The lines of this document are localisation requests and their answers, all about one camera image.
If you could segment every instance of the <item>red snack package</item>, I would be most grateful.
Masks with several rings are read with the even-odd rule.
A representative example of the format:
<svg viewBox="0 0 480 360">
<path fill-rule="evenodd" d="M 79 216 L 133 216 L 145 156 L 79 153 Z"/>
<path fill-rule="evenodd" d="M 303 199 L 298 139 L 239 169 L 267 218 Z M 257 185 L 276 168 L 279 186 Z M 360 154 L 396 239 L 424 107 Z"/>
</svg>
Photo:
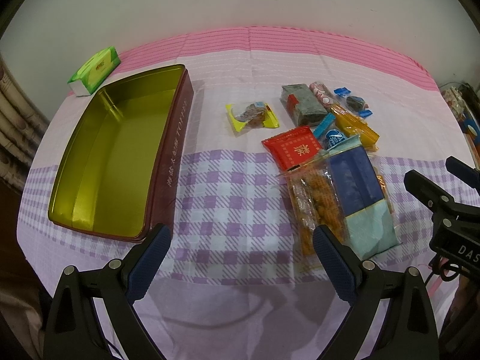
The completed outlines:
<svg viewBox="0 0 480 360">
<path fill-rule="evenodd" d="M 282 171 L 309 160 L 322 148 L 308 126 L 275 135 L 262 143 Z"/>
</svg>

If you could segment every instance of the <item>cable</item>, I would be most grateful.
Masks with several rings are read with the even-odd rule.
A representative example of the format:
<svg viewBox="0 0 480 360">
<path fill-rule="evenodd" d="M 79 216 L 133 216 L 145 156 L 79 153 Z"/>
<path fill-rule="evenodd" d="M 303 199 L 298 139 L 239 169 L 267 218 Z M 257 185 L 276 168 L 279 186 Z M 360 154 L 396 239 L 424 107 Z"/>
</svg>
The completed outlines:
<svg viewBox="0 0 480 360">
<path fill-rule="evenodd" d="M 464 83 L 463 82 L 458 82 L 458 81 L 450 81 L 450 82 L 446 82 L 445 84 L 438 85 L 438 89 L 440 89 L 441 87 L 444 87 L 446 85 L 449 85 L 449 84 L 463 85 Z"/>
<path fill-rule="evenodd" d="M 109 340 L 107 340 L 106 338 L 105 338 L 105 341 L 112 347 L 112 349 L 113 349 L 115 352 L 117 352 L 117 355 L 119 355 L 122 360 L 125 360 L 124 357 L 122 356 L 122 354 L 120 353 L 120 351 L 117 349 L 117 347 L 116 347 L 115 345 L 113 345 L 113 344 L 112 344 Z"/>
<path fill-rule="evenodd" d="M 430 281 L 430 279 L 432 278 L 432 276 L 433 276 L 433 275 L 434 275 L 434 273 L 433 273 L 433 272 L 431 272 L 431 273 L 428 275 L 428 278 L 427 278 L 427 280 L 425 280 L 425 285 L 427 285 L 427 284 L 428 284 L 428 282 Z"/>
</svg>

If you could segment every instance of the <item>pink striped fabric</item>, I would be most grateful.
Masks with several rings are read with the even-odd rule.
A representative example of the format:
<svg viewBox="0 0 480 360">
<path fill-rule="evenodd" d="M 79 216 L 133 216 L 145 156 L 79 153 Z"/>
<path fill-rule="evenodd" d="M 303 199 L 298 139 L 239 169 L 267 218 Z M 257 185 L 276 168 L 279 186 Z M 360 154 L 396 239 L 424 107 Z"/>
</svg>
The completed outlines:
<svg viewBox="0 0 480 360">
<path fill-rule="evenodd" d="M 328 56 L 392 74 L 428 91 L 438 91 L 430 74 L 418 62 L 399 52 L 348 36 L 299 28 L 224 28 L 157 40 L 122 52 L 122 63 L 114 73 L 132 71 L 181 56 L 225 50 Z"/>
</svg>

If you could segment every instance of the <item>bed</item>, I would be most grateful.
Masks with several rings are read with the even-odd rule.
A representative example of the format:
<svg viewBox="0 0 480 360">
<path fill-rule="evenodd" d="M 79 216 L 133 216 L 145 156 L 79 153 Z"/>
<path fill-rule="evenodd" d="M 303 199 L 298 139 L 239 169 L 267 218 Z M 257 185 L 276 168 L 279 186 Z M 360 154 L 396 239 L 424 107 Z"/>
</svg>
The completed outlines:
<svg viewBox="0 0 480 360">
<path fill-rule="evenodd" d="M 478 205 L 474 190 L 445 169 L 453 155 L 473 165 L 460 128 L 438 88 L 413 59 L 361 40 L 298 28 L 241 27 L 181 35 L 121 53 L 111 83 L 147 69 L 184 64 L 195 91 L 176 202 L 174 239 L 137 314 L 168 359 L 313 359 L 342 321 L 342 302 L 325 273 L 299 266 L 295 219 L 285 182 L 261 140 L 293 128 L 279 102 L 281 86 L 322 80 L 367 99 L 369 125 L 380 134 L 375 162 L 394 206 L 400 245 L 376 255 L 381 268 L 417 266 L 433 257 L 429 211 L 403 187 L 416 169 Z M 97 269 L 132 244 L 54 225 L 47 208 L 58 165 L 90 97 L 69 95 L 52 120 L 23 192 L 18 242 L 53 295 L 64 267 Z M 236 137 L 225 104 L 266 101 L 276 130 Z M 441 326 L 457 281 L 431 298 Z M 107 339 L 117 344 L 102 305 Z M 372 348 L 386 304 L 379 307 L 359 356 Z"/>
</svg>

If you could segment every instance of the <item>green tissue package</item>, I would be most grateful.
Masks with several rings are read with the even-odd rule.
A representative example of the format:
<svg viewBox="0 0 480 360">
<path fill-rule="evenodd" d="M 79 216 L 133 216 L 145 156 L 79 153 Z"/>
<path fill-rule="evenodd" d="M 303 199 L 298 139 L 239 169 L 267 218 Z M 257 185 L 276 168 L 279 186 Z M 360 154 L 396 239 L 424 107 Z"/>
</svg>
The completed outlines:
<svg viewBox="0 0 480 360">
<path fill-rule="evenodd" d="M 75 95 L 89 96 L 119 64 L 115 47 L 107 47 L 86 61 L 68 80 L 68 84 Z"/>
</svg>

